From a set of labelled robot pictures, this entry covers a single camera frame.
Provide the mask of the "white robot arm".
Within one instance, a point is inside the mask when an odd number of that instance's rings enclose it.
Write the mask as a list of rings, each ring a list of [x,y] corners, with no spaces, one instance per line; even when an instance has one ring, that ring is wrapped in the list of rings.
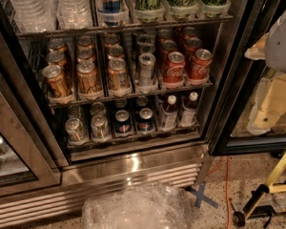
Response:
[[[286,10],[269,30],[265,43],[265,61],[268,67],[286,73]]]

